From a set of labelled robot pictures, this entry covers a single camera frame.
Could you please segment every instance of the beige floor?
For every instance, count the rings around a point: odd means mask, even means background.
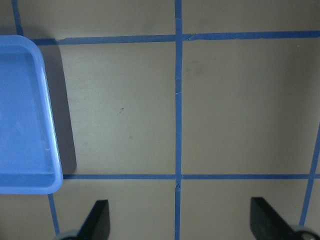
[[[26,37],[60,40],[172,35],[174,2],[19,0],[18,7]],[[319,0],[183,0],[183,33],[319,30],[319,10]],[[11,34],[11,1],[0,0],[0,35]],[[51,86],[63,66],[75,174],[175,174],[174,42],[40,50]],[[318,38],[185,41],[182,174],[308,174],[320,121],[319,53]],[[110,240],[173,240],[175,186],[66,179],[53,194],[60,231],[79,228],[95,200],[109,199]],[[253,240],[252,196],[297,225],[306,186],[306,179],[182,180],[180,239]],[[317,179],[306,225],[318,233],[319,199]],[[48,196],[0,195],[0,240],[54,235]]]

